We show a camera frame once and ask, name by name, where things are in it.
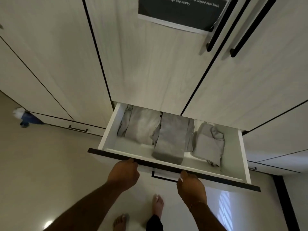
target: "drawer handle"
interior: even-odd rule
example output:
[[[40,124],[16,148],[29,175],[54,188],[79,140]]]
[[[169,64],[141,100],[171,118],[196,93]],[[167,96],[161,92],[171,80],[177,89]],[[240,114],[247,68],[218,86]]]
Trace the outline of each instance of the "drawer handle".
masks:
[[[244,34],[243,38],[241,38],[240,42],[237,44],[237,46],[234,49],[230,49],[231,57],[234,58],[237,53],[241,50],[241,48],[244,46],[246,41],[249,39],[249,37],[252,35],[252,33],[255,31],[255,29],[259,26],[265,15],[270,11],[271,7],[274,5],[276,0],[268,0],[267,3],[264,5],[256,19],[253,21],[251,26],[248,28],[246,33]]]
[[[81,130],[81,129],[77,129],[77,128],[72,128],[72,125],[70,125],[68,128],[72,129],[72,130],[83,131],[83,132],[87,132],[89,130],[89,129]]]
[[[212,39],[209,43],[206,44],[206,51],[210,52],[213,49],[214,44],[216,43],[222,29],[224,28],[224,26],[226,25],[226,22],[228,21],[231,13],[234,10],[234,7],[236,6],[238,0],[231,0],[226,11],[225,14],[222,16],[222,19],[214,33],[214,35],[212,36]]]
[[[162,179],[162,180],[166,180],[166,181],[177,182],[177,181],[172,180],[172,179],[169,179],[169,178],[164,178],[164,177],[158,177],[158,176],[155,176],[155,172],[154,172],[154,171],[152,171],[152,177],[153,177],[153,178]]]

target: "pant leg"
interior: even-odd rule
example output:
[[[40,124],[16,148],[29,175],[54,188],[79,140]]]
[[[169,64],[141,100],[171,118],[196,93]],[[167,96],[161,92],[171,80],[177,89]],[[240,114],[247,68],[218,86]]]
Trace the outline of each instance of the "pant leg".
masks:
[[[153,215],[147,221],[147,231],[163,231],[163,224],[157,215]]]

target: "foot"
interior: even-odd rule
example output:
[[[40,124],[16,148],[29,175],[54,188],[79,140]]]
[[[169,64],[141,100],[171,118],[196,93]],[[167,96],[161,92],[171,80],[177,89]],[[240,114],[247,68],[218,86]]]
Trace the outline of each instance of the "foot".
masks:
[[[126,229],[126,216],[122,214],[121,216],[117,217],[113,222],[113,231],[125,231]]]
[[[161,214],[164,208],[164,201],[160,195],[154,195],[152,199],[152,214],[161,218]]]

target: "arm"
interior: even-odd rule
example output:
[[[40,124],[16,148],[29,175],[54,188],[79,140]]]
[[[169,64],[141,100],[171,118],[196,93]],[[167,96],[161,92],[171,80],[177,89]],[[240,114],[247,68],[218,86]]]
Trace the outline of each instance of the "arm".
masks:
[[[136,184],[137,167],[133,159],[115,164],[104,185],[79,200],[45,230],[97,231],[119,195]]]
[[[177,191],[193,215],[199,231],[226,231],[206,204],[206,192],[196,175],[181,172]]]

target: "tile floor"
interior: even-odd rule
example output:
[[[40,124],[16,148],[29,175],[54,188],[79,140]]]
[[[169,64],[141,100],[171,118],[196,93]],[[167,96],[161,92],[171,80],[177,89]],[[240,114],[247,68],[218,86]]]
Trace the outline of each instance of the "tile floor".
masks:
[[[102,185],[112,165],[87,153],[99,136],[48,125],[20,128],[11,112],[18,107],[0,93],[0,229],[39,231],[48,221]],[[228,231],[287,231],[274,182],[251,171],[261,193],[230,193],[206,188],[212,212]],[[154,193],[162,195],[164,230],[197,230],[173,182],[141,173],[137,185],[123,193],[100,230],[111,230],[113,219],[130,214],[129,230],[143,230]]]

